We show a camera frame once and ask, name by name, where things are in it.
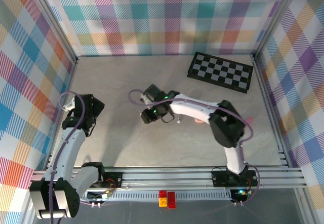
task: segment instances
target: metal rail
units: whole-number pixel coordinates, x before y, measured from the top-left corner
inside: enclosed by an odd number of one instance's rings
[[[285,15],[289,4],[291,3],[292,0],[281,0],[279,7],[275,11],[271,23],[269,24],[269,27],[267,28],[265,34],[261,38],[261,41],[259,43],[259,46],[256,49],[255,52],[255,57],[258,59],[259,56],[262,54],[264,51],[265,47],[268,45],[271,36],[273,35],[275,29],[277,28],[278,24],[281,22],[281,19]]]
[[[114,191],[114,194],[108,199],[100,197],[95,199],[88,199],[87,192],[82,196],[81,200],[88,202],[97,201],[144,201],[155,202],[158,201],[159,191]],[[190,200],[231,200],[230,190],[195,190],[195,191],[176,191],[175,196],[177,201]]]
[[[106,172],[122,172],[121,191],[159,191],[159,190],[223,190],[213,187],[211,171],[214,167],[111,167]],[[258,167],[261,189],[305,188],[306,182],[300,168],[286,166]],[[74,168],[75,176],[80,168]],[[225,171],[225,167],[214,171]],[[44,171],[35,171],[32,181],[40,180]],[[89,188],[89,191],[104,189]]]

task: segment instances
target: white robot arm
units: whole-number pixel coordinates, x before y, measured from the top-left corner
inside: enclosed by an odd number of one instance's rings
[[[54,160],[43,178],[33,181],[30,185],[29,192],[38,218],[51,217],[50,202],[53,203],[53,218],[75,217],[79,209],[80,197],[93,183],[103,180],[104,167],[98,162],[83,164],[80,172],[71,178],[78,151],[86,137],[91,136],[96,118],[104,108],[104,104],[91,94],[80,95],[80,97],[85,105],[81,124],[74,130],[83,111],[81,101],[74,97],[64,106],[69,113],[62,123],[63,132]],[[53,166],[55,159],[57,159],[56,168]],[[51,179],[53,168],[55,174]],[[53,183],[52,200],[49,199],[50,183]]]
[[[43,178],[33,181],[29,188],[38,218],[50,218],[51,215],[54,218],[75,217],[79,209],[80,197],[90,186],[96,183],[95,185],[98,184],[101,188],[111,187],[111,183],[106,181],[112,177],[117,181],[122,181],[122,172],[105,173],[100,162],[84,163],[79,173],[71,178],[77,153],[86,137],[91,136],[96,125],[96,118],[104,108],[104,104],[91,94],[81,95],[81,99],[85,104],[85,115],[82,123],[73,131],[68,141],[66,141],[67,135],[78,125],[81,117],[82,103],[79,98],[75,97],[64,106],[69,113],[62,123],[63,133],[59,150],[53,158],[58,157],[57,166],[54,169],[55,174],[53,165],[50,165]],[[227,171],[219,173],[225,173],[227,177],[225,182],[220,181],[220,186],[240,186],[243,181],[246,181],[246,174],[250,171],[241,158],[240,146],[237,144],[244,135],[245,125],[233,116],[238,113],[231,103],[228,101],[204,102],[176,91],[166,94],[155,85],[151,85],[141,94],[141,100],[147,105],[147,109],[141,113],[146,124],[158,119],[163,120],[166,114],[187,115],[209,124],[214,138],[224,147],[227,157]],[[114,183],[115,187],[120,188],[121,183],[117,185],[117,181]],[[50,183],[53,184],[52,190],[49,187]],[[50,191],[53,193],[51,200],[49,199]],[[49,204],[51,202],[53,203],[52,211],[50,211]]]
[[[166,114],[172,116],[173,114],[187,115],[209,124],[216,141],[224,146],[227,170],[236,175],[240,175],[246,170],[246,164],[240,154],[240,146],[237,144],[238,140],[244,135],[244,123],[223,111],[215,110],[215,108],[221,107],[238,115],[228,101],[221,103],[205,102],[187,97],[176,91],[170,91],[166,94],[155,85],[151,85],[141,94],[141,101],[149,105],[148,109],[141,113],[143,121],[147,124],[162,119]]]

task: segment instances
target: plaid wallpaper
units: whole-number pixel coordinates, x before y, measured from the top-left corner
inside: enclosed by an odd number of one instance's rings
[[[88,56],[250,53],[279,1],[48,0]]]
[[[324,0],[293,0],[261,66],[294,166],[324,223]]]
[[[0,223],[17,223],[72,62],[35,0],[0,0]]]

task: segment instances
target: lego brick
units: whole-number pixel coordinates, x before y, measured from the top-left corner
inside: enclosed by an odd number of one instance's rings
[[[176,208],[176,194],[175,194],[175,192],[168,192],[168,208],[169,209]]]
[[[167,197],[167,191],[166,190],[161,190],[158,192],[158,197],[159,198],[166,198]]]
[[[168,199],[167,198],[159,198],[158,199],[158,206],[159,207],[167,207],[168,206]]]

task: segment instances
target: red lego brick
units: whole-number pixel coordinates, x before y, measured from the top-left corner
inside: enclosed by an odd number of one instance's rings
[[[159,198],[166,198],[167,197],[167,191],[166,190],[160,190],[158,192],[158,197]]]
[[[168,208],[175,209],[176,205],[176,194],[175,192],[168,192]]]

